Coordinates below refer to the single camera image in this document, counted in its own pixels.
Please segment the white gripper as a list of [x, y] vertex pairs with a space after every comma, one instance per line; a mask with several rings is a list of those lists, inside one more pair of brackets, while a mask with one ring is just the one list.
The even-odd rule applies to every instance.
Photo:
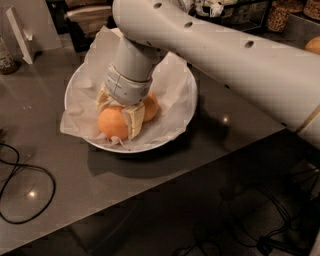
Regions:
[[130, 105], [122, 110], [128, 126], [129, 140], [137, 137], [142, 129], [145, 114], [145, 105], [142, 101], [146, 98], [151, 83], [152, 79], [143, 82], [128, 79], [120, 74], [113, 65], [107, 69], [105, 83], [101, 85], [96, 98], [96, 108], [101, 111], [111, 103], [112, 98], [122, 105]]

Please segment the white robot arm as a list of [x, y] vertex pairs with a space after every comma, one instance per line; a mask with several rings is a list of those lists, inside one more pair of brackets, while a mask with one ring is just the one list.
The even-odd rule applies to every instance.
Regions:
[[170, 0], [114, 0], [122, 32], [105, 81], [121, 104], [141, 102], [172, 52], [320, 148], [320, 56], [189, 16]]

